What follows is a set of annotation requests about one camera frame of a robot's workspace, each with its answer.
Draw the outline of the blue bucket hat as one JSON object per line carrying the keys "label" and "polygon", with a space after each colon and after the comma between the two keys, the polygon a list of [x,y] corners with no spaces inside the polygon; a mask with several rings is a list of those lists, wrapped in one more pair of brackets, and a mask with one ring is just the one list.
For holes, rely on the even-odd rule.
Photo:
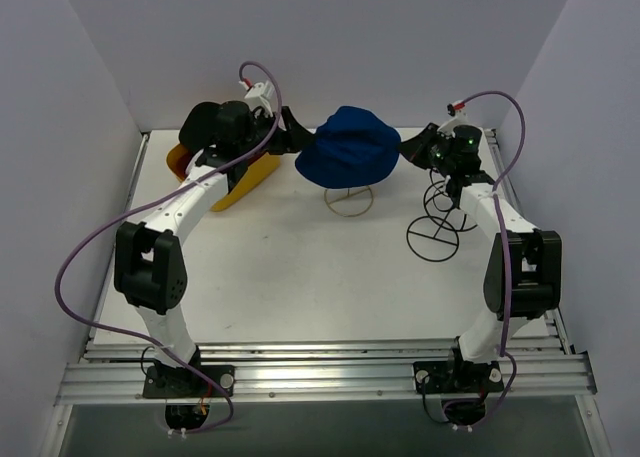
{"label": "blue bucket hat", "polygon": [[364,187],[385,180],[399,159],[400,134],[369,110],[342,106],[301,150],[296,170],[326,189]]}

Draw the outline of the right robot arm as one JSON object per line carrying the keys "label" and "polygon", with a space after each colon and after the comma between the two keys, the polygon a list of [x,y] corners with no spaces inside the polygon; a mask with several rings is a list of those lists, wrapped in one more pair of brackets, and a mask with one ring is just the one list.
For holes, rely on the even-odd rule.
{"label": "right robot arm", "polygon": [[295,155],[296,170],[308,181],[331,190],[371,186],[405,159],[443,177],[454,209],[491,241],[485,308],[458,337],[456,357],[443,367],[447,383],[459,390],[479,379],[479,365],[505,355],[515,332],[558,306],[562,260],[559,234],[522,217],[500,196],[503,179],[483,170],[479,145],[485,132],[468,122],[464,107],[449,105],[448,120],[428,124],[408,140],[365,109],[343,106],[315,131],[304,128],[289,108],[282,111],[282,151]]}

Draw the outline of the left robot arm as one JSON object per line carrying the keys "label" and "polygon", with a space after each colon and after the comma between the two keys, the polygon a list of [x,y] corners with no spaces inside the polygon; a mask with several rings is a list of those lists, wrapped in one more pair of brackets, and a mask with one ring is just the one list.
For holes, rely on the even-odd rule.
{"label": "left robot arm", "polygon": [[167,156],[180,177],[179,195],[145,221],[123,223],[116,233],[114,286],[136,308],[155,339],[154,365],[179,396],[202,382],[200,354],[180,307],[188,284],[182,246],[209,212],[222,212],[259,186],[283,154],[297,153],[315,137],[283,108],[279,116],[241,101],[196,105]]}

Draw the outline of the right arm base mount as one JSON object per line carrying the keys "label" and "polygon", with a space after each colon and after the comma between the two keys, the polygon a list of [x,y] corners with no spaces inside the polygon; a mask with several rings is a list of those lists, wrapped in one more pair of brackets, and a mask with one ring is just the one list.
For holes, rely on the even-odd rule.
{"label": "right arm base mount", "polygon": [[497,362],[455,364],[451,361],[416,361],[412,364],[418,393],[480,394],[504,389]]}

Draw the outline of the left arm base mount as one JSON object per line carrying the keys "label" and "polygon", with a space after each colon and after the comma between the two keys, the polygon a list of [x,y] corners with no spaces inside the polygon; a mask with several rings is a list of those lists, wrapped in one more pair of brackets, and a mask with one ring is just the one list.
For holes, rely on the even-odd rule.
{"label": "left arm base mount", "polygon": [[[231,365],[204,365],[200,372],[214,381],[229,396],[233,395],[236,368]],[[146,399],[185,399],[222,397],[222,392],[191,371],[154,362],[147,370],[142,391]]]}

